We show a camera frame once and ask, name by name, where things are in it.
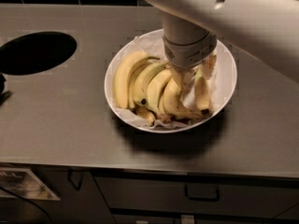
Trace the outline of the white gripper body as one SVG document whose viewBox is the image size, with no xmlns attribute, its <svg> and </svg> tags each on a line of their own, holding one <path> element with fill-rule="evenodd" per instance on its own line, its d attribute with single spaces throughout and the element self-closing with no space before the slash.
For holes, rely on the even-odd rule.
<svg viewBox="0 0 299 224">
<path fill-rule="evenodd" d="M 191 68 L 204 61 L 216 48 L 217 38 L 213 34 L 205 35 L 191 44 L 176 44 L 163 37 L 164 52 L 171 64 L 180 68 Z"/>
</svg>

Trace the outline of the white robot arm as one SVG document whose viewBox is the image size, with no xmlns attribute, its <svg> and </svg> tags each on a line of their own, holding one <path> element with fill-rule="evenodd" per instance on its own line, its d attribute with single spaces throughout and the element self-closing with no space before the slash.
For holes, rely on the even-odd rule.
<svg viewBox="0 0 299 224">
<path fill-rule="evenodd" d="M 299 0 L 145 0 L 160 10 L 166 57 L 194 67 L 222 37 L 299 82 Z"/>
</svg>

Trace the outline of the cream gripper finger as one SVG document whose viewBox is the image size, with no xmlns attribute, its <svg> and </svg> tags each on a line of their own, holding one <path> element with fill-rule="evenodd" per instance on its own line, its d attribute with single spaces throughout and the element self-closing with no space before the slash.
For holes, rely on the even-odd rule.
<svg viewBox="0 0 299 224">
<path fill-rule="evenodd" d="M 172 78 L 183 91 L 191 89 L 192 78 L 195 75 L 193 68 L 181 68 L 170 64 Z"/>
<path fill-rule="evenodd" d="M 205 79 L 210 79 L 212 77 L 216 61 L 217 55 L 213 53 L 200 64 L 199 70 Z"/>
</svg>

